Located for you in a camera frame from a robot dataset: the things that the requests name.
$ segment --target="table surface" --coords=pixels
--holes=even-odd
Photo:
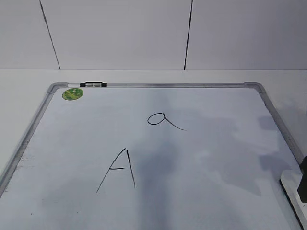
[[[261,83],[307,155],[307,71],[114,71],[0,70],[0,173],[14,153],[50,84],[108,83]]]

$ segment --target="whiteboard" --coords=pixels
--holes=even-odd
[[[298,164],[256,90],[66,90],[0,198],[3,229],[300,229],[278,183]]]

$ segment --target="black marker writing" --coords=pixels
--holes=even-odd
[[[126,152],[127,152],[128,162],[129,162],[130,171],[131,171],[131,175],[132,175],[132,179],[133,179],[133,186],[135,187],[135,181],[134,181],[134,176],[133,176],[132,167],[131,167],[131,162],[130,162],[130,156],[129,156],[129,154],[128,154],[128,149],[124,148],[124,149],[117,155],[117,157],[113,160],[113,162],[112,162],[112,164],[110,165],[109,169],[107,170],[107,172],[106,172],[104,178],[102,179],[102,181],[101,181],[101,183],[100,183],[100,185],[99,185],[99,187],[98,187],[96,193],[98,193],[98,191],[99,191],[99,189],[100,189],[100,187],[101,187],[103,181],[104,181],[105,178],[106,178],[106,175],[109,173],[110,170],[125,169],[125,167],[122,167],[122,168],[112,168],[112,165],[115,163],[115,161],[117,160],[117,158],[118,158],[118,157],[122,154],[122,152],[125,151],[125,150],[126,150]]]
[[[158,123],[151,123],[151,122],[149,121],[150,118],[152,118],[153,116],[160,115],[160,114],[163,115],[163,119],[162,119],[161,121],[159,121]],[[170,122],[170,120],[168,120],[167,117],[165,116],[165,113],[156,113],[156,114],[153,114],[153,115],[151,115],[151,116],[147,119],[147,122],[148,122],[150,125],[154,125],[154,126],[155,126],[155,125],[160,124],[160,123],[163,122],[164,120],[168,121],[168,122],[169,122],[171,125],[173,125],[174,127],[178,128],[178,129],[180,129],[180,130],[186,131],[186,129],[179,128],[179,127],[175,126],[172,122]]]

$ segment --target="black object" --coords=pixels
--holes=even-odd
[[[307,203],[307,157],[305,157],[299,166],[302,170],[302,180],[298,186],[297,192],[301,201]]]
[[[107,86],[107,83],[105,83],[105,82],[84,82],[84,83],[80,83],[80,87],[86,87],[87,83],[92,83],[92,84],[100,83],[101,87],[106,87]]]

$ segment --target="green sticker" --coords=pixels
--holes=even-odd
[[[82,97],[82,95],[83,95],[82,89],[73,88],[73,89],[66,90],[63,93],[62,97],[65,100],[72,101],[72,100],[79,99],[80,97]]]

